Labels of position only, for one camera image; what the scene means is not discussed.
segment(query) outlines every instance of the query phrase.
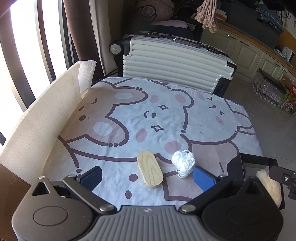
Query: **oval wooden block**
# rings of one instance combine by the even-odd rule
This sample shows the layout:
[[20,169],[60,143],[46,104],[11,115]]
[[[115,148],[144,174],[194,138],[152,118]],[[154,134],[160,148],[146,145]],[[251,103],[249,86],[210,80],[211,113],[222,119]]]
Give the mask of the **oval wooden block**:
[[146,186],[157,188],[163,181],[163,173],[150,151],[142,151],[137,158],[137,165]]

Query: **wood grain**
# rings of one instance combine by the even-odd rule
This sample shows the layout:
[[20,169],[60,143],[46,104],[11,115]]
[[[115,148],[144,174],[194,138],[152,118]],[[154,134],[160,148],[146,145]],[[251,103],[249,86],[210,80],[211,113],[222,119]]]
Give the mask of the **wood grain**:
[[142,151],[137,158],[144,183],[149,188],[157,188],[163,181],[163,173],[158,162],[150,151]]
[[271,51],[270,49],[266,48],[264,45],[260,44],[259,42],[257,42],[256,40],[248,37],[245,34],[242,34],[241,32],[224,25],[223,23],[218,23],[218,27],[222,28],[226,31],[229,31],[239,37],[242,37],[244,39],[246,39],[247,41],[251,42],[252,44],[256,45],[257,47],[261,48],[264,52],[266,52],[267,54],[269,54],[271,57],[273,57],[275,60],[277,60],[283,67],[285,67],[287,70],[289,70],[294,76],[296,76],[296,71],[291,68],[286,61],[282,60],[277,54],[275,54],[273,51]]

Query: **white rope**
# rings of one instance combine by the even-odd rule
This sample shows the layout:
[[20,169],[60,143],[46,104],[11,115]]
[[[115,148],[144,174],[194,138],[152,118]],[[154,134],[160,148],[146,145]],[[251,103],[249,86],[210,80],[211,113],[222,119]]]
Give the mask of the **white rope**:
[[195,168],[194,155],[189,150],[176,151],[172,156],[172,163],[180,178],[187,177]]

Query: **cabinet door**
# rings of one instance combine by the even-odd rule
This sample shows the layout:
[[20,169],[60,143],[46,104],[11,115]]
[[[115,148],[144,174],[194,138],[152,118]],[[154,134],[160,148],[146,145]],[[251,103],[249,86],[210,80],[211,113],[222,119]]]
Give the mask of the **cabinet door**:
[[257,74],[258,69],[264,70],[275,78],[281,69],[281,64],[267,53],[263,53],[252,78]]
[[279,72],[278,72],[278,74],[276,76],[276,79],[280,80],[283,77],[283,74],[288,76],[289,79],[292,80],[292,81],[295,79],[295,76],[283,66],[280,68],[280,70],[279,70]]
[[237,65],[237,72],[251,78],[262,54],[261,49],[245,39],[238,38],[231,59]]
[[222,50],[230,57],[235,48],[235,44],[237,43],[237,39],[238,36],[218,28],[218,31],[214,34],[204,29],[200,41],[204,44]]

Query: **blue gripper pad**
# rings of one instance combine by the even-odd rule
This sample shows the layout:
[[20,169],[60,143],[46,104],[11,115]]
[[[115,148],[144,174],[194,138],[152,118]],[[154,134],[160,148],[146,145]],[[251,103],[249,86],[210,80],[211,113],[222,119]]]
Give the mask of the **blue gripper pad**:
[[202,167],[196,167],[193,169],[193,180],[205,192],[217,183],[218,178]]
[[77,177],[77,181],[87,188],[88,190],[92,191],[95,187],[102,181],[103,172],[99,166],[95,166],[89,171],[84,174],[79,174]]

